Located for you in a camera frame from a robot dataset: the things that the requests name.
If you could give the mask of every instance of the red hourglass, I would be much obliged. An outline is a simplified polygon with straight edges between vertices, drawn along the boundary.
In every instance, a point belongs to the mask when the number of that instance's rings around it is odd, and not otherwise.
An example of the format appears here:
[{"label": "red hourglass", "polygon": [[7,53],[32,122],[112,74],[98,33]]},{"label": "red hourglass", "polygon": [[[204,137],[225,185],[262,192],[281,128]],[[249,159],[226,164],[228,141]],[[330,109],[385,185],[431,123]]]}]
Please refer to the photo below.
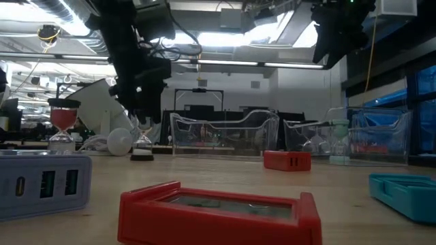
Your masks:
[{"label": "red hourglass", "polygon": [[51,107],[50,121],[59,130],[48,140],[48,149],[75,151],[76,143],[67,129],[76,123],[80,102],[72,99],[48,99],[48,104]]}]

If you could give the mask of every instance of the red plastic tray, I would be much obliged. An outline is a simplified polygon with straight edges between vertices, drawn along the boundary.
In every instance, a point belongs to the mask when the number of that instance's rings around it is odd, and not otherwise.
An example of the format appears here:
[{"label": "red plastic tray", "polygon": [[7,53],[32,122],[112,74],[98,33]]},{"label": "red plastic tray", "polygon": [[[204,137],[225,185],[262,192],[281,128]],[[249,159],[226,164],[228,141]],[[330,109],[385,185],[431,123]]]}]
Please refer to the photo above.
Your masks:
[{"label": "red plastic tray", "polygon": [[264,167],[269,169],[297,172],[310,171],[312,167],[310,152],[264,152]]},{"label": "red plastic tray", "polygon": [[[168,202],[183,196],[243,203],[253,208],[259,203],[267,208],[286,207],[290,208],[290,216],[278,218]],[[286,199],[187,189],[181,188],[180,182],[123,193],[118,241],[153,245],[322,244],[321,221],[310,193],[301,193],[300,199]]]}]

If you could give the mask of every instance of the clear plastic bin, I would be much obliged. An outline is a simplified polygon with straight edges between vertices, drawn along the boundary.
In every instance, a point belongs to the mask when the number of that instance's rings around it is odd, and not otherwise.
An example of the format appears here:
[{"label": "clear plastic bin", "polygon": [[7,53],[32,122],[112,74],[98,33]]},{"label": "clear plastic bin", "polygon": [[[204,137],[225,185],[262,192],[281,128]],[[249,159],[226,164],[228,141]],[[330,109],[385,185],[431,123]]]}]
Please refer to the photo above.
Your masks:
[{"label": "clear plastic bin", "polygon": [[411,112],[384,108],[333,108],[322,122],[285,121],[289,151],[338,165],[406,165]]},{"label": "clear plastic bin", "polygon": [[172,154],[177,157],[252,161],[277,147],[279,117],[254,110],[237,121],[204,121],[171,113]]}]

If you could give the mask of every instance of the table surface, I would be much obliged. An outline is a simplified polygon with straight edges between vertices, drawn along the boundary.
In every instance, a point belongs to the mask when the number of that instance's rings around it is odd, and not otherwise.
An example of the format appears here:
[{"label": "table surface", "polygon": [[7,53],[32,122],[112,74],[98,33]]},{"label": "table surface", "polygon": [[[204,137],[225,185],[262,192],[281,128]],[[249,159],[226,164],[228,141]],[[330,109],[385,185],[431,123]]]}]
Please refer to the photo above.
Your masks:
[{"label": "table surface", "polygon": [[180,180],[182,186],[299,197],[313,194],[322,221],[323,244],[429,245],[436,227],[417,225],[370,198],[368,175],[410,173],[436,177],[423,167],[344,167],[314,163],[311,172],[264,169],[261,162],[173,158],[153,162],[126,157],[93,157],[91,200],[83,210],[0,223],[0,244],[119,244],[116,240],[120,194]]}]

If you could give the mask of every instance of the power strip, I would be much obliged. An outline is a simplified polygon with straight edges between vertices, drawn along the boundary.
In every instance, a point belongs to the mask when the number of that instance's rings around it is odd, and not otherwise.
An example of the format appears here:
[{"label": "power strip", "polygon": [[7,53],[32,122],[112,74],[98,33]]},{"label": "power strip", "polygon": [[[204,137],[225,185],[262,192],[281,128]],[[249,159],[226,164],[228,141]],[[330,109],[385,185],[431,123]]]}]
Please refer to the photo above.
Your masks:
[{"label": "power strip", "polygon": [[0,221],[84,208],[91,158],[50,151],[0,151]]}]

